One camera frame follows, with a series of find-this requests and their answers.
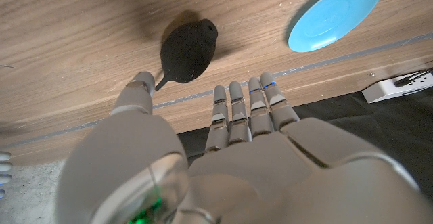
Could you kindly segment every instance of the white power strip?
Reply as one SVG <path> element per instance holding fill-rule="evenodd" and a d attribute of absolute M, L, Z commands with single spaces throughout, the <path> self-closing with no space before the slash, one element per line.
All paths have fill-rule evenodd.
<path fill-rule="evenodd" d="M 384 81 L 379 81 L 374 85 L 363 90 L 363 94 L 368 103 L 378 102 L 384 99 L 391 99 L 394 97 L 410 95 L 412 93 L 417 93 L 423 89 L 433 86 L 433 75 L 429 72 L 427 75 L 422 76 L 419 79 L 409 83 L 408 85 L 402 87 L 395 87 L 394 82 L 410 76 L 413 74 L 406 74 L 403 76 L 398 76 L 392 79 L 386 79 Z"/>

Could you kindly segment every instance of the gray floor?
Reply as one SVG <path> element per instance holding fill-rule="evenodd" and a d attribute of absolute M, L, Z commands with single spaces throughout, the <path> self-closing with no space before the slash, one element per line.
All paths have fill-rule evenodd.
<path fill-rule="evenodd" d="M 55 223 L 55 190 L 64 162 L 41 166 L 13 167 L 13 179 L 2 186 L 0 223 Z"/>

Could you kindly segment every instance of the black rubber bulb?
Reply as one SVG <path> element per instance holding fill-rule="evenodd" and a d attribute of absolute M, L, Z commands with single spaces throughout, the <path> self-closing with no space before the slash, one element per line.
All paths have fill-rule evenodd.
<path fill-rule="evenodd" d="M 188 83 L 207 69 L 215 53 L 216 26 L 207 19 L 176 28 L 161 47 L 164 78 L 156 85 L 161 89 L 168 81 Z"/>

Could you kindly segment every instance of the wooden table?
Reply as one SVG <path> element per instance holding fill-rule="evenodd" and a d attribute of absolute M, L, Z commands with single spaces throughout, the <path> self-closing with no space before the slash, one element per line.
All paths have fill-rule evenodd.
<path fill-rule="evenodd" d="M 314 1 L 0 0 L 0 150 L 21 165 L 65 158 L 135 74 L 162 78 L 161 40 L 202 18 L 219 31 L 208 70 L 154 96 L 178 133 L 210 124 L 215 85 L 264 71 L 296 106 L 433 66 L 433 0 L 380 0 L 344 38 L 295 53 L 288 31 Z"/>

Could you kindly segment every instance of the light blue dish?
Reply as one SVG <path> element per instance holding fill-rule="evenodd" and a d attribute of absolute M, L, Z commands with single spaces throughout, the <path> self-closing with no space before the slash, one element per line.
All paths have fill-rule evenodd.
<path fill-rule="evenodd" d="M 289 47 L 308 52 L 325 47 L 354 29 L 379 0 L 320 0 L 293 27 Z"/>

